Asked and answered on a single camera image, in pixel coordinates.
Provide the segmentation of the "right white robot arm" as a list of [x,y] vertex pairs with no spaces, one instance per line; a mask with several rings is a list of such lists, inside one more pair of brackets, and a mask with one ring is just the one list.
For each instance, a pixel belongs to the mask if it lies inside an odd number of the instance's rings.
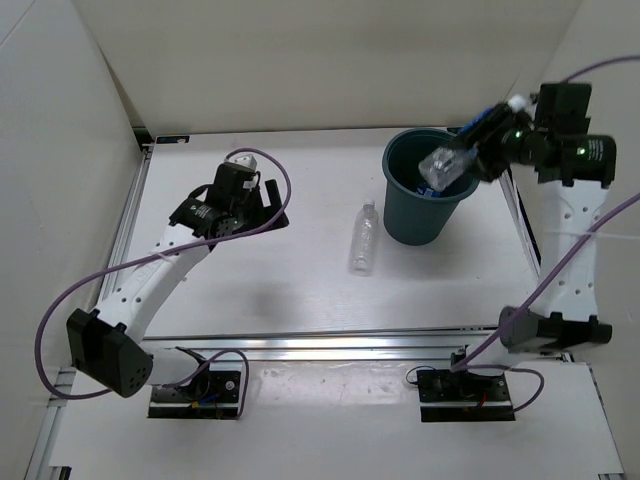
[[486,110],[454,138],[471,157],[467,173],[481,181],[514,164],[532,168],[547,230],[534,292],[521,306],[504,308],[484,342],[453,357],[449,387],[460,399],[484,389],[481,370],[611,340],[595,300],[594,235],[606,220],[601,209],[615,178],[617,147],[612,137],[588,131],[591,91],[588,83],[545,83],[530,99],[514,96]]

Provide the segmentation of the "clear bottle blue label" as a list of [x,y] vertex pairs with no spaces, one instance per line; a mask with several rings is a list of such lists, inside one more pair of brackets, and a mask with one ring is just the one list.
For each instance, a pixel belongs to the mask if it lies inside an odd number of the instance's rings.
[[440,198],[442,193],[432,189],[427,184],[421,184],[417,187],[416,193],[422,197]]

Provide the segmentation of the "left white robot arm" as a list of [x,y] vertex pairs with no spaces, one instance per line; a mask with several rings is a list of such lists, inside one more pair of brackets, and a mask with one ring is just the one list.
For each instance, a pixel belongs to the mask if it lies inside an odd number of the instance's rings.
[[275,180],[263,181],[250,153],[227,158],[214,180],[192,191],[170,215],[151,250],[125,281],[90,311],[66,322],[73,366],[123,398],[144,385],[174,384],[188,400],[206,395],[210,377],[190,365],[167,372],[140,343],[152,319],[215,241],[254,230],[287,226]]

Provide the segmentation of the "crushed bottle blue label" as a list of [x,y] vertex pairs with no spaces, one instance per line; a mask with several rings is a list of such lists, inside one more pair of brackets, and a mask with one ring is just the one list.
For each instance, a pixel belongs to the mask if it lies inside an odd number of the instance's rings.
[[[514,95],[508,100],[499,103],[507,103],[514,111],[521,113],[524,126],[531,121],[527,113],[527,109],[531,106],[529,98],[522,95]],[[476,159],[476,149],[474,147],[461,148],[455,145],[455,136],[444,146],[437,147],[429,153],[418,164],[418,171],[424,181],[432,189],[439,192],[446,190],[463,174],[472,171],[472,166]]]

